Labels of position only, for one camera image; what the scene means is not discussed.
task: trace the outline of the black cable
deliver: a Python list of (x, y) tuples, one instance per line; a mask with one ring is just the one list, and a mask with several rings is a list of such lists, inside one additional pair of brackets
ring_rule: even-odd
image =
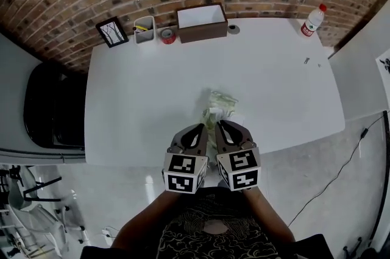
[(380, 119), (383, 118), (383, 115), (380, 116), (377, 120), (375, 120), (371, 125), (368, 126), (367, 129), (365, 129), (363, 131), (363, 133), (361, 134), (360, 136), (360, 139), (358, 141), (358, 144), (356, 145), (356, 147), (353, 149), (353, 152), (350, 156), (350, 158), (341, 166), (341, 169), (339, 170), (339, 172), (337, 173), (336, 177), (334, 177), (333, 179), (331, 179), (330, 182), (328, 182), (328, 184), (325, 186), (325, 188), (320, 192), (318, 193), (317, 195), (315, 195), (312, 199), (310, 199), (304, 206), (303, 208), (298, 212), (298, 214), (294, 217), (294, 219), (290, 222), (290, 224), (288, 225), (288, 227), (290, 227), (290, 225), (295, 221), (295, 219), (297, 219), (297, 217), (301, 214), (301, 212), (303, 212), (303, 210), (306, 208), (306, 206), (308, 204), (310, 204), (314, 199), (316, 199), (317, 197), (319, 197), (323, 192), (325, 192), (325, 190), (328, 188), (329, 185), (332, 184), (333, 181), (335, 181), (339, 176), (340, 176), (340, 173), (341, 171), (344, 169), (345, 166), (347, 166), (349, 164), (349, 162), (352, 160), (352, 157), (353, 157), (353, 154), (355, 153), (355, 151), (357, 150), (357, 148), (359, 147), (359, 144), (360, 144), (360, 141), (366, 136), (367, 134), (367, 131), (377, 122), (379, 121)]

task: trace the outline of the person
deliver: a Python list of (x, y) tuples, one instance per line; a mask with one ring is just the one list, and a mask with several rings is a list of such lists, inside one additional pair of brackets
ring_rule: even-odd
[(241, 192), (200, 188), (164, 191), (119, 231), (110, 249), (84, 247), (94, 258), (280, 258), (294, 235), (256, 186)]

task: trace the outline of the white floor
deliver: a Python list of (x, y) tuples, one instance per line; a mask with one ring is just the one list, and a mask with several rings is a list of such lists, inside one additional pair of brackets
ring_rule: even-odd
[[(330, 137), (261, 156), (260, 188), (286, 223), (337, 174), (364, 127), (380, 116), (347, 123), (345, 131)], [(291, 230), (297, 240), (322, 233), (335, 258), (344, 258), (345, 245), (353, 247), (359, 236), (367, 239), (381, 199), (385, 148), (380, 120), (370, 128), (339, 178), (293, 222)], [(68, 197), (66, 203), (75, 213), (76, 222), (87, 228), (86, 244), (99, 247), (107, 247), (102, 229), (110, 226), (109, 231), (115, 235), (115, 229), (164, 190), (160, 167), (41, 166), (36, 173), (44, 179), (63, 177), (50, 191), (57, 197)], [(217, 177), (208, 176), (206, 186), (217, 182)], [(66, 258), (79, 258), (82, 247), (72, 239)]]

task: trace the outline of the gray wall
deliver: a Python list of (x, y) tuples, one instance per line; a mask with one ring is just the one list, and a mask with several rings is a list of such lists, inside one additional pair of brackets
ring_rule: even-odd
[(33, 143), (23, 122), (23, 105), (32, 70), (41, 63), (0, 34), (0, 148), (42, 153), (80, 153), (45, 149)]

